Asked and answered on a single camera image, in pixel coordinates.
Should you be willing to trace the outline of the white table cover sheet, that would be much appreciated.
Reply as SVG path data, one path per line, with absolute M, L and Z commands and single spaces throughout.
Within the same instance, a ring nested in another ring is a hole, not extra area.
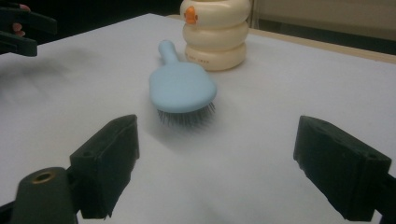
M 0 205 L 22 178 L 65 167 L 110 120 L 138 118 L 140 157 L 104 220 L 80 224 L 351 224 L 293 158 L 300 116 L 329 121 L 386 154 L 396 175 L 396 63 L 250 35 L 217 72 L 215 114 L 184 130 L 149 100 L 158 45 L 183 49 L 182 22 L 148 14 L 0 55 Z

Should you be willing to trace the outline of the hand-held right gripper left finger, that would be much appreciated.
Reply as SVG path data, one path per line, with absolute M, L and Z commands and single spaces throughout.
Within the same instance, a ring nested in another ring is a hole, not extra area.
M 137 116 L 111 120 L 70 156 L 75 209 L 88 219 L 110 217 L 138 159 Z

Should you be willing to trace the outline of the cream ringed cup orange beak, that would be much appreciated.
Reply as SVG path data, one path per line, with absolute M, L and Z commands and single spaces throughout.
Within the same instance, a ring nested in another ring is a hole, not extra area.
M 249 0 L 183 0 L 185 56 L 207 71 L 231 69 L 246 59 Z

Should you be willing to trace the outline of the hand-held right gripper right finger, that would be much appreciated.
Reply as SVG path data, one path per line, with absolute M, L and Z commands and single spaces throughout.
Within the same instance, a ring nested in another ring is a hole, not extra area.
M 345 219 L 392 218 L 391 158 L 322 119 L 301 116 L 293 158 Z

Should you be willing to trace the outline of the black curtain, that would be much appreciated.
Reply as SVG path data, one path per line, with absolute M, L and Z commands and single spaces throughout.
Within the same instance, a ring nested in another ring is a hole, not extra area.
M 57 21 L 56 35 L 37 31 L 27 25 L 26 36 L 44 44 L 81 34 L 109 24 L 153 13 L 172 15 L 179 13 L 182 0 L 6 0 L 29 7 L 33 12 Z

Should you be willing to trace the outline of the light blue hairbrush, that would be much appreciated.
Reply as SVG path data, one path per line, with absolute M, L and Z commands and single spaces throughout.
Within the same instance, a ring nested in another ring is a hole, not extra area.
M 163 66 L 149 79 L 149 98 L 162 123 L 195 126 L 215 113 L 217 86 L 199 64 L 181 62 L 174 44 L 159 44 Z

